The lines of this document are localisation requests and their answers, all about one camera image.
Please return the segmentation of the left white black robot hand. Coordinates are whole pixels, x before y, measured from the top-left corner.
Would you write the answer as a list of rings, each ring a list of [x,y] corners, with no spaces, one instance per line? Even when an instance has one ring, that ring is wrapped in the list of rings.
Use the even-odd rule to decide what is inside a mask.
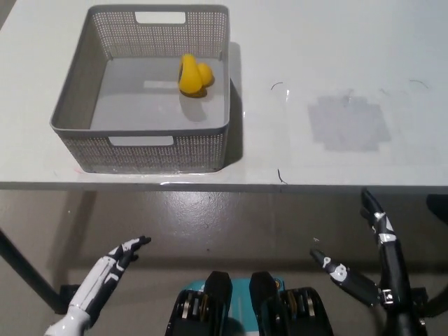
[[[98,259],[85,277],[69,306],[85,312],[90,317],[90,327],[96,323],[127,267],[138,259],[136,252],[150,242],[150,237],[140,236],[118,245]]]

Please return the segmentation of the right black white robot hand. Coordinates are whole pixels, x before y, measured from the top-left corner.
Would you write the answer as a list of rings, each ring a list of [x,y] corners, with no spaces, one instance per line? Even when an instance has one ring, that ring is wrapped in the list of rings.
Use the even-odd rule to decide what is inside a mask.
[[[360,199],[361,216],[370,226],[379,252],[380,282],[375,283],[317,248],[312,248],[309,254],[335,285],[364,305],[368,307],[410,305],[412,303],[410,280],[400,240],[375,196],[364,188],[360,193]]]

